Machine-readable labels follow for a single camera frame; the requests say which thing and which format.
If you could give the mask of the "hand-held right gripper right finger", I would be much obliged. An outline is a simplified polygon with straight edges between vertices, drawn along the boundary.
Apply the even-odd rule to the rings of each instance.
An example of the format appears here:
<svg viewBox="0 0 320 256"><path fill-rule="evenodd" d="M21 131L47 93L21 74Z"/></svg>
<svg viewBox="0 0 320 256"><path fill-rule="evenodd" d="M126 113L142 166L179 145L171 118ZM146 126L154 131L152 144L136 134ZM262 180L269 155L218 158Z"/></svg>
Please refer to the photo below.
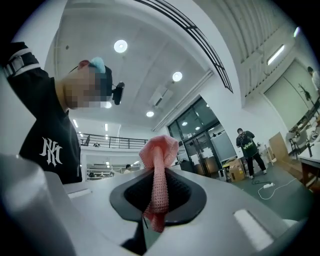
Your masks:
<svg viewBox="0 0 320 256"><path fill-rule="evenodd" d="M287 221L240 188L182 170L174 173L206 193L206 205L187 224L169 226L149 256L284 256L306 220Z"/></svg>

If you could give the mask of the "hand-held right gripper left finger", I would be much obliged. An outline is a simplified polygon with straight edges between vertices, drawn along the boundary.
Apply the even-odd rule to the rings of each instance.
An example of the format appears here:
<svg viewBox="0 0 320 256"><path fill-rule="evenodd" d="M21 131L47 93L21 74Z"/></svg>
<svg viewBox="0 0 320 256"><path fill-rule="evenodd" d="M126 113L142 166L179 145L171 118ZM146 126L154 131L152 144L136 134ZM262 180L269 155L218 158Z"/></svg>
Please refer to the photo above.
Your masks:
<svg viewBox="0 0 320 256"><path fill-rule="evenodd" d="M0 157L3 256L141 256L143 226L115 243L73 205L59 178L16 155Z"/></svg>

